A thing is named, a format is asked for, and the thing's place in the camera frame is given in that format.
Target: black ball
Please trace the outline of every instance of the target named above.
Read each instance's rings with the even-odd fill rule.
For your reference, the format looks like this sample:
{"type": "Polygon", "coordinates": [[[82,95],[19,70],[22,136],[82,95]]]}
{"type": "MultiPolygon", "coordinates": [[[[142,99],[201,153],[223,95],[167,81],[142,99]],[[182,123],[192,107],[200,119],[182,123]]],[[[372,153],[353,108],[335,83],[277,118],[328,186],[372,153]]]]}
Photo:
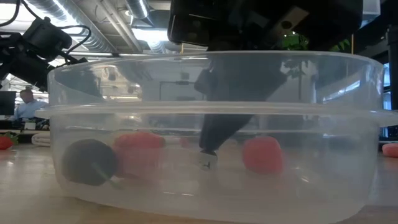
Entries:
{"type": "Polygon", "coordinates": [[[72,143],[62,157],[62,175],[69,181],[99,186],[115,174],[113,150],[101,141],[84,139],[72,143]]]}

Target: man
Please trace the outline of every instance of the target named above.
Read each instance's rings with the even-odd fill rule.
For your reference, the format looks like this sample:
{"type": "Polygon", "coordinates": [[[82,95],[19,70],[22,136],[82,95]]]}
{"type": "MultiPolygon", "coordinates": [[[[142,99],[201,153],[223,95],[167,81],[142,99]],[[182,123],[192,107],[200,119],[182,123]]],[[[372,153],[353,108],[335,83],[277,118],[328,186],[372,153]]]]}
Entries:
{"type": "Polygon", "coordinates": [[[19,93],[19,96],[22,98],[24,103],[17,107],[12,120],[17,120],[19,118],[33,118],[35,116],[35,111],[47,105],[46,102],[35,100],[32,90],[22,90],[19,93]]]}

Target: wooden table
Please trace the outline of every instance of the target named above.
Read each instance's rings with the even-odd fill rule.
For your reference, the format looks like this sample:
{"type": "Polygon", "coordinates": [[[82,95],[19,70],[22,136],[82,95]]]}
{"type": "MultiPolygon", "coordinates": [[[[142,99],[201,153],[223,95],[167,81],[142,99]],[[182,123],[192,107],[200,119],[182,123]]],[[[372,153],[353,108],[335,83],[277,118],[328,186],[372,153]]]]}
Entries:
{"type": "MultiPolygon", "coordinates": [[[[107,207],[69,197],[57,184],[50,149],[21,145],[0,152],[0,223],[203,223],[107,207]]],[[[398,159],[379,158],[368,206],[339,224],[398,223],[398,159]]]]}

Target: computer monitor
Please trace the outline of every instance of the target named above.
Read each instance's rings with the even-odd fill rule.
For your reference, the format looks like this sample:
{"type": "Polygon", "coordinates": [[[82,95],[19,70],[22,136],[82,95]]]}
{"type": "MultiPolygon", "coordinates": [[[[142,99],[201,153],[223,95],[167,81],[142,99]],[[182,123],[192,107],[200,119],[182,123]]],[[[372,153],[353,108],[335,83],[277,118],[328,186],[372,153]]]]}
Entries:
{"type": "Polygon", "coordinates": [[[16,91],[0,91],[0,115],[14,115],[16,91]]]}

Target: clear plastic container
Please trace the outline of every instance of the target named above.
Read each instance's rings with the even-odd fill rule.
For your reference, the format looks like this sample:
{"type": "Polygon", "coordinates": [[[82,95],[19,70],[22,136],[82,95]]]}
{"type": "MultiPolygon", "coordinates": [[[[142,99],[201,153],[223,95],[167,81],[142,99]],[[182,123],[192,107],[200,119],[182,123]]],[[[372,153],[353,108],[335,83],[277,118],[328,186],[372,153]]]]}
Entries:
{"type": "Polygon", "coordinates": [[[52,71],[37,116],[50,118],[59,184],[83,200],[334,223],[366,203],[379,128],[398,124],[382,84],[380,63],[330,52],[125,58],[52,71]]]}

